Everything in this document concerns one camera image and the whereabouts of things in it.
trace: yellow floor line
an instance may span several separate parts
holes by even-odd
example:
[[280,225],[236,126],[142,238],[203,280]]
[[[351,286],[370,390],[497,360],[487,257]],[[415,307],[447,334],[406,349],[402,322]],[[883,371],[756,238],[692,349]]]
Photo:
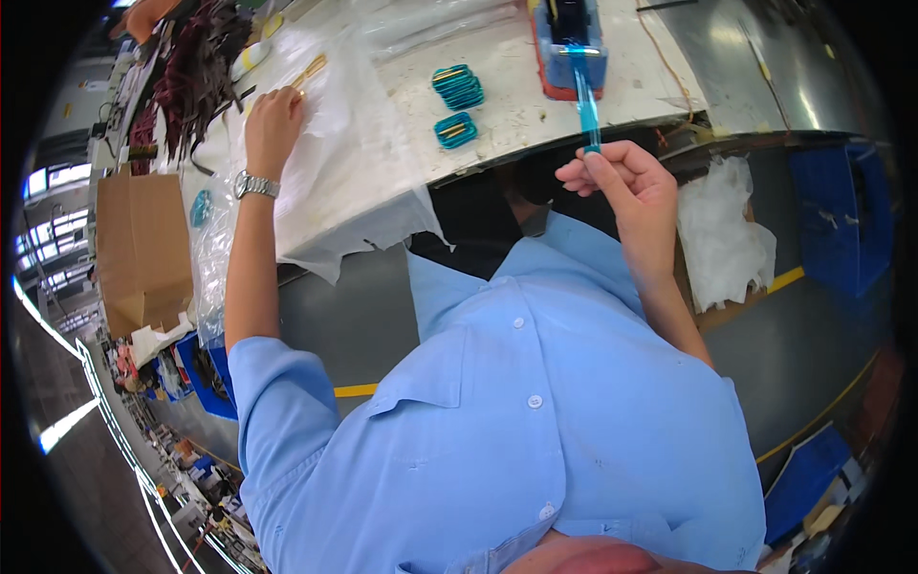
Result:
[[366,397],[376,392],[378,383],[370,385],[350,385],[349,387],[335,387],[335,397]]
[[851,383],[848,384],[847,387],[845,387],[845,390],[842,391],[842,394],[840,394],[840,395],[838,395],[837,397],[835,397],[835,400],[833,400],[832,402],[830,402],[828,407],[826,407],[825,409],[823,409],[822,412],[820,412],[818,415],[816,415],[816,418],[815,418],[815,419],[813,419],[812,421],[810,421],[809,423],[807,423],[807,425],[804,426],[802,429],[800,429],[800,430],[798,430],[796,433],[794,433],[788,440],[784,441],[784,442],[781,443],[780,445],[778,445],[778,446],[772,448],[771,450],[769,450],[768,452],[766,452],[765,454],[763,454],[762,456],[760,456],[759,458],[757,458],[757,459],[756,459],[756,464],[759,464],[759,463],[765,461],[766,459],[768,459],[768,458],[770,458],[771,456],[773,456],[775,453],[778,453],[778,452],[784,450],[784,448],[787,447],[788,445],[791,445],[791,444],[795,443],[795,442],[797,441],[797,439],[799,439],[801,436],[803,436],[807,431],[809,431],[809,430],[813,427],[813,425],[815,425],[817,422],[819,422],[819,421],[822,419],[822,417],[824,417],[826,414],[828,414],[828,412],[831,411],[832,408],[833,408],[835,405],[838,404],[838,401],[840,401],[841,399],[843,399],[843,398],[845,397],[845,395],[848,394],[848,392],[849,392],[852,388],[855,387],[855,385],[857,384],[857,381],[859,381],[859,380],[864,376],[864,373],[867,373],[867,370],[870,368],[871,365],[873,365],[873,362],[877,360],[877,355],[879,355],[879,349],[873,354],[873,356],[870,357],[870,360],[867,361],[867,364],[864,365],[864,368],[862,368],[862,369],[860,370],[860,373],[857,373],[857,377],[855,377],[855,379],[854,379],[853,381],[851,381]]
[[771,287],[768,288],[768,294],[772,294],[782,287],[787,287],[797,279],[803,277],[803,267],[794,267],[787,273],[782,273],[781,275],[775,277],[775,280],[771,283]]

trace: blue crate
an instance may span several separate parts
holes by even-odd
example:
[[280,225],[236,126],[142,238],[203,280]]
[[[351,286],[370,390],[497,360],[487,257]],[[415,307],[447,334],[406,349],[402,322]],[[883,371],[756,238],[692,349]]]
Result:
[[[794,152],[789,163],[800,205],[804,273],[862,296],[892,257],[889,185],[876,148],[849,144]],[[856,178],[863,180],[861,196]]]
[[217,369],[217,374],[220,375],[220,380],[223,381],[223,386],[227,389],[227,394],[229,395],[229,402],[232,403],[233,410],[237,411],[236,408],[236,393],[232,389],[232,377],[230,377],[230,361],[227,358],[227,349],[226,347],[213,347],[207,349],[207,352],[210,354],[210,360],[214,364],[214,368]]
[[[162,377],[160,376],[160,371],[159,371],[159,368],[160,368],[160,359],[159,359],[159,357],[155,357],[155,356],[154,356],[154,357],[150,360],[150,364],[152,365],[153,370],[156,372],[156,378],[160,381],[160,387],[162,387],[162,392],[164,392],[164,393],[166,394],[166,398],[169,400],[169,402],[178,402],[179,400],[184,399],[185,397],[187,397],[188,395],[190,395],[191,393],[194,392],[192,389],[188,388],[188,389],[185,390],[185,394],[182,395],[181,397],[174,397],[173,394],[172,394],[171,392],[169,392],[169,389],[166,388],[165,382],[162,380]],[[156,393],[153,393],[153,398],[156,399]]]
[[[205,411],[223,419],[238,421],[239,416],[236,414],[236,406],[234,402],[221,399],[214,393],[211,388],[205,387],[201,377],[192,367],[194,363],[192,362],[191,357],[194,348],[194,339],[196,337],[197,331],[191,331],[185,337],[183,337],[181,341],[175,344],[175,350],[178,351],[179,356],[182,357],[182,362],[185,363],[185,372],[188,375],[188,379],[191,381],[191,386],[195,389],[197,398],[201,401],[201,406],[204,407]],[[220,375],[220,378],[223,378],[223,375],[219,370],[217,373]],[[230,384],[227,382],[227,379],[223,379],[223,381],[224,385],[227,386],[227,394],[232,397],[233,395],[230,391]]]
[[810,513],[850,457],[845,439],[831,424],[791,450],[765,497],[765,544],[790,532]]

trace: shirt chest pocket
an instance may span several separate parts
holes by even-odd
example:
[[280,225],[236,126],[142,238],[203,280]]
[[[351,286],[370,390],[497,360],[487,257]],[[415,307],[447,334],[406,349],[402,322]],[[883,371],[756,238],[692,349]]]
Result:
[[367,401],[367,439],[385,441],[397,462],[426,464],[455,452],[466,418],[460,412],[465,339],[463,326],[434,335],[392,369]]

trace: shirt button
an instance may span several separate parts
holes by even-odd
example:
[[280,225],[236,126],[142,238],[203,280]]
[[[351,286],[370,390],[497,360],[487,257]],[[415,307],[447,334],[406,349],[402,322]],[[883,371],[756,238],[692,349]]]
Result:
[[539,520],[548,520],[554,516],[554,507],[551,502],[545,504],[545,507],[539,511]]

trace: brown cardboard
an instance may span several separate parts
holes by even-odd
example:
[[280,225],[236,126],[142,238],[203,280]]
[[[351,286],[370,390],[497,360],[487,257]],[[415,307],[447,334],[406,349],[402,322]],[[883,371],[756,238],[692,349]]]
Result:
[[[746,221],[755,221],[751,205],[746,208],[745,218]],[[698,310],[695,309],[695,302],[691,296],[689,270],[686,267],[685,254],[682,253],[682,242],[679,240],[678,236],[676,237],[676,261],[673,274],[676,277],[676,284],[679,287],[679,292],[682,294],[682,298],[685,300],[688,310],[691,311],[692,318],[695,320],[695,326],[698,327],[699,332],[706,332],[714,327],[723,325],[744,310],[755,305],[760,299],[765,298],[767,295],[767,289],[764,287],[760,288],[755,293],[753,293],[751,287],[748,287],[746,289],[745,303],[742,305],[734,303],[733,301],[726,301],[724,303],[724,309],[711,308],[703,313],[698,313]]]
[[194,293],[178,175],[99,180],[95,251],[112,339],[177,326]]

